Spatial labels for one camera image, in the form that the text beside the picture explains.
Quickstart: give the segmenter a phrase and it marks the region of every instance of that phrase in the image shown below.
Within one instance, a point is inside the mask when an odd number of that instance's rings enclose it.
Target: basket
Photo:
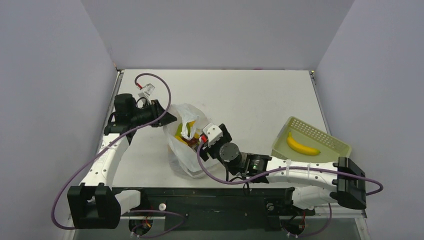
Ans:
[[[291,132],[296,142],[319,149],[321,153],[310,156],[294,151],[287,145],[287,136],[289,132]],[[351,151],[352,148],[348,144],[291,116],[288,118],[272,144],[271,155],[279,159],[290,159],[296,162],[328,163],[338,161],[339,157],[349,157]]]

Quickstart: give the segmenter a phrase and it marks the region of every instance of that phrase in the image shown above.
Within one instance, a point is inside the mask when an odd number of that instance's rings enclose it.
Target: plastic bag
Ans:
[[[199,166],[196,152],[186,143],[178,140],[176,133],[180,124],[182,124],[181,137],[195,141],[193,138],[196,133],[200,135],[201,128],[206,126],[210,121],[201,110],[187,103],[171,105],[169,113],[177,117],[177,121],[163,127],[163,132],[165,133],[170,149],[168,154],[169,166],[174,172],[187,174],[192,178],[205,175]],[[208,170],[212,170],[213,166],[218,163],[218,160],[210,158],[204,161],[203,165]]]

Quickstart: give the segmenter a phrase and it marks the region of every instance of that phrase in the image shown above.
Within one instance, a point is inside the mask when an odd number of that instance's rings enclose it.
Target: white zip tie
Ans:
[[[308,183],[310,183],[310,182],[309,182],[309,175],[310,175],[310,173],[311,173],[311,171],[309,170],[309,168],[310,168],[310,167],[311,167],[311,163],[308,163],[308,164],[307,164],[307,182],[308,182]]]
[[[286,165],[287,165],[287,167],[285,169],[285,176],[287,178],[287,182],[290,183],[289,173],[290,173],[290,165],[292,165],[292,160],[288,159]]]
[[[112,149],[112,150],[117,150],[115,147],[113,147],[113,146],[102,146],[101,148],[100,148],[101,150],[103,150],[103,149]]]

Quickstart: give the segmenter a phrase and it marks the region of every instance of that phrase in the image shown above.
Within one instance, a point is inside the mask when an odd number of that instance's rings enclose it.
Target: red wire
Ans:
[[[151,214],[151,212],[149,212],[149,213],[147,214],[147,216],[145,217],[145,219],[144,219],[144,222],[146,223],[146,225],[148,224],[148,222],[147,222],[147,217],[149,217],[149,216],[150,216],[150,214]]]
[[[303,219],[302,219],[302,221],[299,223],[299,225],[301,225],[301,224],[305,221],[305,218],[306,218],[306,211],[304,211],[304,212],[303,212]]]

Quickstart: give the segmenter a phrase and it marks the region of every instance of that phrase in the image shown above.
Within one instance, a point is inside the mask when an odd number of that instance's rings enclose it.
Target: item in bag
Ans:
[[[190,135],[190,131],[191,128],[193,127],[193,125],[195,124],[196,121],[191,121],[191,122],[187,122],[186,126],[187,126],[187,130],[188,130],[188,135]],[[183,136],[181,136],[181,131],[183,130],[183,124],[180,123],[178,125],[178,128],[176,129],[175,132],[175,138],[184,143],[185,145],[189,146],[190,148],[195,147],[198,143],[199,143],[199,134],[196,132],[194,134],[194,137],[191,140],[185,139]]]

